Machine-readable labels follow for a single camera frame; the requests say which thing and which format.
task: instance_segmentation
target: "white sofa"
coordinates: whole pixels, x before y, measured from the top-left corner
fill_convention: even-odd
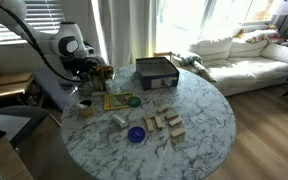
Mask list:
[[[175,53],[172,63],[205,78],[224,96],[281,84],[288,77],[288,48],[268,40],[253,44],[235,38],[202,40],[189,51],[184,56]],[[187,56],[202,62],[185,61]]]

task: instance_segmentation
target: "black box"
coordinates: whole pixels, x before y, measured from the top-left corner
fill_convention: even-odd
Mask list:
[[[180,75],[165,57],[136,59],[136,72],[144,90],[177,86]]]

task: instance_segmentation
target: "window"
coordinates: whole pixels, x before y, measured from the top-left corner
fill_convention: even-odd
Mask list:
[[[269,23],[280,0],[159,0],[157,49],[229,34],[238,25]]]
[[[56,33],[60,22],[65,20],[59,0],[25,0],[25,3],[25,21],[41,32]],[[0,44],[24,42],[26,41],[0,24]]]

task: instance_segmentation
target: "window blind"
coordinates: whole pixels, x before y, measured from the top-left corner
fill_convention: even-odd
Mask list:
[[[27,16],[25,21],[36,30],[56,33],[59,24],[65,21],[59,0],[25,0]],[[0,24],[0,44],[23,43],[25,40]]]

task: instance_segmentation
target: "white marble surface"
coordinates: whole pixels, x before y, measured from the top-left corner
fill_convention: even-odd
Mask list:
[[[222,94],[204,79],[180,70],[177,87],[143,91],[134,65],[118,69],[117,92],[134,92],[140,107],[104,111],[104,97],[72,97],[62,115],[62,137],[69,154],[85,171],[99,179],[202,179],[228,156],[235,139],[235,118]],[[78,116],[75,104],[81,99],[94,102],[96,114]],[[144,115],[169,104],[182,124],[146,130]],[[112,121],[117,114],[128,122],[125,129]],[[140,143],[127,139],[128,129],[141,126],[146,137]],[[183,127],[186,134],[171,138],[170,132]]]

